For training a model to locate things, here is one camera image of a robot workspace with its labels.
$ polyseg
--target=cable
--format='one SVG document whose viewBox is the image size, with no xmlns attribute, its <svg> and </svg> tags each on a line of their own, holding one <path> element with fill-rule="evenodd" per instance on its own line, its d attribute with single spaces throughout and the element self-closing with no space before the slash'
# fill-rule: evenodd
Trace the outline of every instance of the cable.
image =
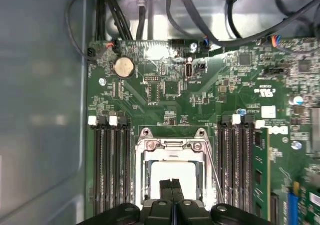
<svg viewBox="0 0 320 225">
<path fill-rule="evenodd" d="M 71 28 L 71 25 L 70 25 L 70 12 L 71 12 L 71 8 L 72 6 L 74 5 L 74 3 L 76 2 L 77 0 L 72 0 L 68 6 L 66 7 L 66 10 L 64 12 L 64 18 L 65 18 L 65 21 L 66 21 L 66 26 L 67 26 L 67 29 L 68 29 L 68 34 L 69 34 L 69 37 L 70 37 L 70 40 L 71 40 L 71 43 L 72 45 L 74 46 L 74 48 L 76 49 L 76 51 L 82 56 L 84 57 L 85 59 L 87 60 L 90 60 L 90 61 L 94 61 L 94 60 L 98 60 L 100 58 L 103 57 L 103 55 L 105 54 L 105 52 L 108 50 L 109 47 L 104 47 L 102 49 L 101 52 L 99 52 L 96 56 L 94 57 L 91 57 L 91 56 L 88 56 L 87 54 L 85 54 L 81 48 L 78 46 L 77 42 L 76 42 L 76 39 L 74 37 L 74 34 L 72 32 L 72 28 Z"/>
<path fill-rule="evenodd" d="M 166 0 L 166 16 L 168 17 L 168 20 L 170 22 L 170 24 L 172 25 L 172 27 L 174 27 L 178 32 L 182 33 L 183 35 L 185 35 L 186 37 L 190 38 L 190 39 L 194 39 L 194 40 L 199 40 L 199 37 L 196 37 L 190 33 L 188 33 L 187 31 L 185 31 L 172 17 L 171 14 L 171 0 Z"/>
<path fill-rule="evenodd" d="M 132 41 L 133 37 L 130 31 L 130 28 L 128 26 L 126 17 L 124 15 L 124 13 L 122 12 L 117 0 L 107 0 L 108 5 L 110 7 L 110 10 L 114 10 L 116 16 L 114 16 L 113 18 L 115 19 L 115 17 L 118 18 L 118 20 L 120 21 L 120 23 L 122 24 L 123 30 L 124 30 L 124 36 L 127 40 Z"/>
<path fill-rule="evenodd" d="M 136 30 L 136 40 L 142 40 L 144 36 L 145 24 L 146 24 L 146 17 L 147 17 L 147 9 L 145 6 L 139 7 L 139 25 Z"/>
<path fill-rule="evenodd" d="M 279 9 L 279 11 L 287 16 L 287 17 L 290 17 L 292 15 L 294 15 L 295 13 L 292 12 L 292 11 L 289 11 L 286 7 L 286 5 L 284 4 L 284 2 L 282 0 L 275 0 L 275 4 L 277 6 L 277 8 Z M 308 19 L 306 18 L 305 16 L 301 16 L 301 17 L 298 17 L 296 19 L 297 21 L 303 23 L 304 25 L 306 25 L 306 27 L 309 29 L 310 31 L 310 35 L 313 37 L 314 36 L 314 32 L 313 32 L 313 23 Z"/>
<path fill-rule="evenodd" d="M 287 25 L 289 25 L 290 23 L 292 23 L 294 20 L 296 20 L 297 18 L 301 17 L 305 12 L 307 12 L 308 10 L 310 10 L 311 8 L 313 8 L 314 6 L 318 5 L 318 3 L 320 3 L 320 0 L 313 0 L 310 3 L 308 3 L 307 5 L 305 5 L 303 8 L 301 8 L 299 11 L 297 11 L 296 13 L 294 13 L 294 15 L 288 17 L 287 19 L 283 20 L 282 22 L 280 22 L 279 24 L 265 30 L 262 31 L 258 34 L 255 34 L 253 36 L 249 36 L 243 39 L 239 39 L 239 40 L 234 40 L 234 41 L 219 41 L 210 31 L 210 29 L 208 28 L 208 26 L 206 25 L 206 23 L 204 22 L 204 20 L 201 18 L 199 12 L 197 11 L 194 3 L 191 0 L 182 0 L 182 2 L 184 3 L 184 6 L 187 10 L 187 12 L 189 13 L 191 19 L 193 20 L 193 22 L 198 26 L 198 28 L 209 38 L 209 40 L 211 42 L 213 42 L 214 44 L 220 46 L 220 47 L 240 47 L 243 46 L 247 43 L 253 42 L 255 40 L 261 39 L 263 37 L 266 37 L 270 34 L 274 34 L 275 32 L 283 29 L 284 27 L 286 27 Z"/>
<path fill-rule="evenodd" d="M 234 9 L 234 4 L 236 3 L 237 0 L 226 0 L 226 5 L 227 5 L 227 18 L 228 18 L 228 23 L 230 26 L 231 31 L 235 35 L 237 39 L 242 39 L 242 36 L 238 32 L 235 23 L 234 23 L 234 18 L 233 18 L 233 9 Z"/>
<path fill-rule="evenodd" d="M 124 30 L 124 27 L 123 27 L 123 25 L 122 25 L 122 22 L 120 21 L 118 15 L 117 15 L 117 13 L 116 13 L 115 8 L 113 7 L 113 4 L 110 2 L 110 0 L 106 0 L 106 1 L 107 1 L 107 3 L 108 3 L 110 12 L 111 12 L 112 17 L 113 17 L 113 19 L 114 19 L 114 24 L 115 24 L 115 26 L 118 28 L 120 38 L 121 38 L 122 40 L 127 40 L 126 32 L 125 32 L 125 30 Z"/>
</svg>

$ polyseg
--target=green circuit board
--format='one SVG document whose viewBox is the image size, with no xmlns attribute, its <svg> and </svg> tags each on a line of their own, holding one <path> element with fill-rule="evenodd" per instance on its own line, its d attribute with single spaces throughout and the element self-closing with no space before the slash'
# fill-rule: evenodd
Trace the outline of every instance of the green circuit board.
<svg viewBox="0 0 320 225">
<path fill-rule="evenodd" d="M 98 53 L 107 44 L 93 42 L 90 53 Z M 282 45 L 306 51 L 318 43 L 301 38 L 287 39 Z M 130 59 L 132 64 L 115 68 L 121 58 Z M 108 191 L 102 192 L 106 183 L 117 180 L 114 186 L 119 189 L 109 188 L 112 194 L 126 193 L 112 200 L 114 205 L 134 203 L 133 161 L 143 128 L 151 128 L 155 137 L 162 138 L 191 138 L 203 128 L 210 137 L 224 184 L 224 201 L 276 224 L 289 224 L 288 193 L 293 183 L 301 182 L 306 170 L 320 170 L 316 159 L 320 151 L 312 143 L 312 109 L 320 98 L 319 62 L 320 53 L 295 56 L 259 41 L 229 50 L 212 50 L 191 40 L 119 41 L 115 49 L 108 49 L 101 59 L 89 64 L 87 111 L 91 119 L 125 118 L 129 128 L 119 134 L 117 141 L 125 140 L 129 145 L 115 148 L 117 142 L 111 141 L 111 148 L 97 147 L 103 144 L 103 138 L 97 139 L 97 131 L 92 124 L 88 126 L 86 218 L 113 207 L 102 201 L 111 199 L 106 197 Z M 239 138 L 234 126 L 242 126 L 244 119 L 248 121 L 243 125 L 246 130 Z M 229 158 L 222 158 L 224 153 L 241 152 L 236 139 L 242 139 L 242 148 L 248 149 L 249 172 L 242 165 L 231 165 Z M 110 161 L 103 156 L 108 153 L 113 154 Z M 113 163 L 117 156 L 125 158 L 119 165 Z M 120 175 L 106 177 L 109 170 Z M 239 173 L 249 173 L 240 175 L 245 185 L 239 191 L 241 194 L 250 185 L 252 197 L 246 198 L 250 205 L 245 201 L 235 205 L 236 195 L 227 195 L 232 184 L 226 181 L 226 173 L 237 179 Z M 278 215 L 273 214 L 274 196 Z"/>
</svg>

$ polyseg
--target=ram slot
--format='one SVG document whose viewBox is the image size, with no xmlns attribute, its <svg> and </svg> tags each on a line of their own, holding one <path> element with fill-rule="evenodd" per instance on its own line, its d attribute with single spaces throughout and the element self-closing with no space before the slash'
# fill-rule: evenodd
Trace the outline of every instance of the ram slot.
<svg viewBox="0 0 320 225">
<path fill-rule="evenodd" d="M 243 125 L 239 124 L 236 129 L 236 173 L 237 173 L 237 193 L 238 193 L 238 208 L 244 209 L 244 144 L 243 144 Z"/>
<path fill-rule="evenodd" d="M 222 124 L 218 124 L 218 140 L 217 140 L 217 172 L 219 183 L 223 192 L 225 194 L 225 176 L 224 176 L 224 145 L 225 145 L 225 128 Z M 223 203 L 223 197 L 218 198 L 219 203 Z"/>
<path fill-rule="evenodd" d="M 114 155 L 113 155 L 113 192 L 114 192 L 114 205 L 121 204 L 120 186 L 121 186 L 121 129 L 119 127 L 114 129 Z"/>
<path fill-rule="evenodd" d="M 230 163 L 229 163 L 229 157 L 230 157 L 230 149 L 229 146 L 230 144 L 230 129 L 226 128 L 224 130 L 224 153 L 223 153 L 223 165 L 222 167 L 224 168 L 223 170 L 223 180 L 224 180 L 224 202 L 227 204 L 230 204 L 230 191 L 229 191 L 229 181 L 230 181 Z"/>
<path fill-rule="evenodd" d="M 253 124 L 244 124 L 243 131 L 243 179 L 244 179 L 244 210 L 253 211 Z"/>
<path fill-rule="evenodd" d="M 110 204 L 110 195 L 111 195 L 111 130 L 107 128 L 105 130 L 105 149 L 104 149 L 104 208 L 105 210 L 109 210 L 111 208 Z"/>
<path fill-rule="evenodd" d="M 115 157 L 115 138 L 116 138 L 116 131 L 111 128 L 111 138 L 110 138 L 110 154 L 109 154 L 109 159 L 110 159 L 110 166 L 107 168 L 109 173 L 110 173 L 110 208 L 114 208 L 115 205 L 115 174 L 114 174 L 114 157 Z"/>
<path fill-rule="evenodd" d="M 123 168 L 123 196 L 124 203 L 130 203 L 130 190 L 131 190 L 131 130 L 130 127 L 124 128 L 124 168 Z"/>
<path fill-rule="evenodd" d="M 236 125 L 232 129 L 232 205 L 239 208 L 239 126 Z"/>
<path fill-rule="evenodd" d="M 101 213 L 101 143 L 103 138 L 103 132 L 100 129 L 96 129 L 94 133 L 94 203 L 93 212 L 96 215 Z"/>
<path fill-rule="evenodd" d="M 235 182 L 235 129 L 233 128 L 232 124 L 229 125 L 229 143 L 228 143 L 228 187 L 229 187 L 229 200 L 228 204 L 234 206 L 235 197 L 234 197 L 234 182 Z"/>
</svg>

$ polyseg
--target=white label sticker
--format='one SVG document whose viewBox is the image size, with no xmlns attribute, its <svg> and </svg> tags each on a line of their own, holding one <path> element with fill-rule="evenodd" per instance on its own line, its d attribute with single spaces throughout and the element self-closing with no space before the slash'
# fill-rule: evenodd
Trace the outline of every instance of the white label sticker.
<svg viewBox="0 0 320 225">
<path fill-rule="evenodd" d="M 320 207 L 320 197 L 318 197 L 317 195 L 310 193 L 310 201 Z"/>
<path fill-rule="evenodd" d="M 277 118 L 277 108 L 275 106 L 262 106 L 261 117 L 263 119 L 275 119 Z"/>
</svg>

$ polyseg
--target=integrated circuit chip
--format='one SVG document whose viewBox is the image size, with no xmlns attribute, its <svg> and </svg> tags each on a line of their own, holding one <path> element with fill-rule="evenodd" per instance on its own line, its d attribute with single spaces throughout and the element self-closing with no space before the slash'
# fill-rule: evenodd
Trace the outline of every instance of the integrated circuit chip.
<svg viewBox="0 0 320 225">
<path fill-rule="evenodd" d="M 219 96 L 219 101 L 226 103 L 227 102 L 227 96 Z"/>
<path fill-rule="evenodd" d="M 227 92 L 227 86 L 220 86 L 219 87 L 219 92 L 222 94 L 225 94 Z"/>
<path fill-rule="evenodd" d="M 240 54 L 239 55 L 239 64 L 241 66 L 251 65 L 251 54 Z"/>
<path fill-rule="evenodd" d="M 309 73 L 311 70 L 310 67 L 311 67 L 310 60 L 299 61 L 299 65 L 298 65 L 299 73 Z"/>
</svg>

